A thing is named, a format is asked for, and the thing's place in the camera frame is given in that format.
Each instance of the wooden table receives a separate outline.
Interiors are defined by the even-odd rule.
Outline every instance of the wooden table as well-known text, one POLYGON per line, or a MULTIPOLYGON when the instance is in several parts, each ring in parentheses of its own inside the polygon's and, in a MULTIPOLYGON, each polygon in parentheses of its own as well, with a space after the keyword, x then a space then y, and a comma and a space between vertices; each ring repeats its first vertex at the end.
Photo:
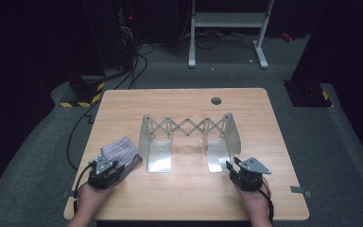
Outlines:
MULTIPOLYGON (((241 154, 255 157, 272 171, 265 175, 272 191, 277 220, 309 217, 302 194, 291 193, 300 186, 268 94, 261 88, 160 89, 107 91, 100 104, 80 171, 100 148, 128 136, 138 148, 144 114, 161 121, 172 117, 194 122, 210 116, 221 119, 232 113, 241 139, 241 154), (220 97, 220 105, 211 98, 220 97)), ((111 193, 95 219, 100 220, 247 220, 228 172, 210 173, 200 133, 174 134, 172 166, 169 173, 147 173, 145 161, 111 193)), ((87 181, 84 174, 81 182, 87 181)), ((64 210, 73 216, 73 198, 64 210)))

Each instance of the dark background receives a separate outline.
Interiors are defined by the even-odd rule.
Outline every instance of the dark background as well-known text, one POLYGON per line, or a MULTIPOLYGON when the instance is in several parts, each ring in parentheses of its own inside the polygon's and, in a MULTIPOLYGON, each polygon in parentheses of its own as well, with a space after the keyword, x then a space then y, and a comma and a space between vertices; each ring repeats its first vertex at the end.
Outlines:
MULTIPOLYGON (((312 35, 292 81, 332 83, 363 144, 363 1, 325 2, 275 1, 267 36, 312 35)), ((143 38, 169 43, 178 39, 188 1, 140 0, 136 5, 135 30, 143 38)), ((197 10, 262 11, 265 6, 259 0, 198 0, 197 10)), ((108 17, 113 16, 112 9, 106 10, 108 17)), ((71 76, 103 75, 124 64, 118 56, 124 50, 115 49, 117 44, 100 46, 103 42, 97 41, 99 32, 92 31, 87 11, 80 0, 0 0, 0 176, 28 134, 52 110, 50 93, 55 87, 71 76), (100 53, 101 49, 114 54, 100 53)), ((99 30, 112 31, 112 25, 109 21, 99 30)))

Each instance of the white stand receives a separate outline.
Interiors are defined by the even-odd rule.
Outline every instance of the white stand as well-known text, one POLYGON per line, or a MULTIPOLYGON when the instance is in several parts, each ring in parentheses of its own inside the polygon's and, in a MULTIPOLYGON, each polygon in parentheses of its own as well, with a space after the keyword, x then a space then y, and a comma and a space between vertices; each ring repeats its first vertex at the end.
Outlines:
POLYGON ((191 9, 191 37, 188 67, 196 66, 196 27, 261 27, 258 41, 253 41, 255 52, 263 69, 268 68, 262 51, 262 41, 267 30, 274 0, 269 0, 266 12, 196 12, 196 0, 191 9))

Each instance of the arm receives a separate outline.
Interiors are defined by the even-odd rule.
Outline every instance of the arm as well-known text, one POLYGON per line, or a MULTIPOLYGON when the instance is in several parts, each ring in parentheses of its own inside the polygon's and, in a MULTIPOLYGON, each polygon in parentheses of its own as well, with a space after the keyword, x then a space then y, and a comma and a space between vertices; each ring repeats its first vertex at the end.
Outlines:
POLYGON ((89 184, 83 185, 79 190, 78 211, 67 224, 68 227, 87 227, 93 219, 96 211, 111 194, 112 188, 97 190, 89 184))
MULTIPOLYGON (((268 195, 265 185, 269 188, 268 182, 263 178, 264 183, 260 188, 263 192, 268 195)), ((237 185, 234 185, 241 200, 243 201, 244 208, 246 209, 252 227, 270 227, 272 224, 268 219, 268 201, 267 199, 258 191, 243 191, 237 185)))

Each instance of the gray carpet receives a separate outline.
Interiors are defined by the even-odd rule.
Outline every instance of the gray carpet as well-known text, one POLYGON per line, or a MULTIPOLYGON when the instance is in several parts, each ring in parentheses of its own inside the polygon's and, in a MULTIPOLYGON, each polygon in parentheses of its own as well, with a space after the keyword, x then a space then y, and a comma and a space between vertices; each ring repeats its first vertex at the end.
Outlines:
MULTIPOLYGON (((308 38, 292 44, 265 39, 268 70, 259 67, 250 42, 237 40, 227 40, 213 49, 197 49, 195 69, 187 67, 188 48, 155 45, 153 52, 145 55, 147 70, 137 79, 136 87, 265 88, 300 184, 314 195, 306 200, 308 220, 276 221, 275 226, 363 226, 363 148, 333 86, 322 84, 334 107, 295 108, 283 85, 283 80, 291 79, 308 38)), ((198 44, 210 47, 216 43, 198 44)), ((142 47, 140 54, 152 49, 142 47)), ((137 73, 144 66, 142 59, 139 62, 137 73)), ((105 89, 117 86, 123 78, 110 80, 105 89)), ((129 84, 130 79, 119 89, 128 89, 129 84)), ((65 86, 52 92, 55 102, 59 102, 65 86)), ((97 109, 91 110, 93 118, 97 109)), ((66 146, 72 128, 86 110, 57 105, 27 137, 0 180, 0 226, 67 223, 62 213, 76 171, 67 163, 66 146)), ((70 157, 76 166, 91 127, 83 118, 72 136, 70 157)))

